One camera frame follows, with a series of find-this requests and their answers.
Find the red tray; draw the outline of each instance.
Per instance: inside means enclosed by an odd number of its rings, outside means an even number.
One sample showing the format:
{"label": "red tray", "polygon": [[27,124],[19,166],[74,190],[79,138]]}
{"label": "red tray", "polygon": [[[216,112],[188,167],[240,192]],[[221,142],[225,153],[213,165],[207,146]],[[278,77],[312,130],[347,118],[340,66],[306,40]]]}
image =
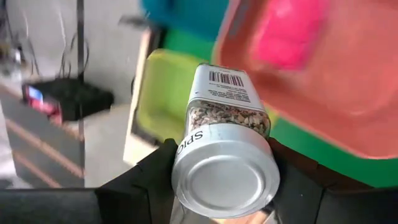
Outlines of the red tray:
{"label": "red tray", "polygon": [[307,66],[290,75],[252,59],[266,7],[264,0],[231,1],[215,63],[245,70],[265,104],[344,150],[398,157],[398,1],[331,0]]}

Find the teal container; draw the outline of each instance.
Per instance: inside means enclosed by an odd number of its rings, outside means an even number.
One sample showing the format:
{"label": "teal container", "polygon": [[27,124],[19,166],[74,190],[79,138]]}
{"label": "teal container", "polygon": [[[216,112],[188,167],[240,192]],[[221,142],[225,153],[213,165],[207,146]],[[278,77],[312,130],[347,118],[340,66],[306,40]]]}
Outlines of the teal container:
{"label": "teal container", "polygon": [[206,40],[216,40],[228,0],[142,0],[148,19]]}

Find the wall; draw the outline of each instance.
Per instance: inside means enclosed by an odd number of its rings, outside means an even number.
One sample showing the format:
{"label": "wall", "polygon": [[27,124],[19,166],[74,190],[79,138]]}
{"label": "wall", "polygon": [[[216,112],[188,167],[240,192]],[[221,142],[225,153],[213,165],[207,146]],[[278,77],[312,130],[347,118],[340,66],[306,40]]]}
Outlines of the wall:
{"label": "wall", "polygon": [[[59,71],[62,52],[76,32],[75,9],[74,0],[8,0],[12,31],[28,34],[45,77]],[[85,80],[113,91],[117,103],[130,103],[142,31],[119,26],[123,14],[139,15],[139,0],[85,0],[85,36],[90,46]],[[76,72],[76,49],[69,59]]]}

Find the seeds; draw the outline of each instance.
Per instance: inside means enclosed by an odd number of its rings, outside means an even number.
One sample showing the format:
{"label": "seeds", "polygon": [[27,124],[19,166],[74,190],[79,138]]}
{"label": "seeds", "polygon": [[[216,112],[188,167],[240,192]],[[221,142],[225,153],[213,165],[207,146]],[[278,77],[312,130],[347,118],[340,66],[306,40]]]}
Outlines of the seeds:
{"label": "seeds", "polygon": [[190,109],[189,131],[205,124],[233,123],[249,127],[265,138],[269,134],[269,118],[266,113],[201,101]]}

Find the white label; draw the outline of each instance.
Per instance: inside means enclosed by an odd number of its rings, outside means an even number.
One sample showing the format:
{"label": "white label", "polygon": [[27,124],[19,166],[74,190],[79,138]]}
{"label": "white label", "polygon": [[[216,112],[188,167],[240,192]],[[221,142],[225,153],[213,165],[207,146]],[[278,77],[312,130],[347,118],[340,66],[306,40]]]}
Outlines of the white label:
{"label": "white label", "polygon": [[177,149],[177,156],[189,145],[194,145],[198,140],[203,138],[203,130],[193,131],[180,143]]}
{"label": "white label", "polygon": [[188,103],[193,100],[265,111],[246,73],[214,65],[197,67]]}

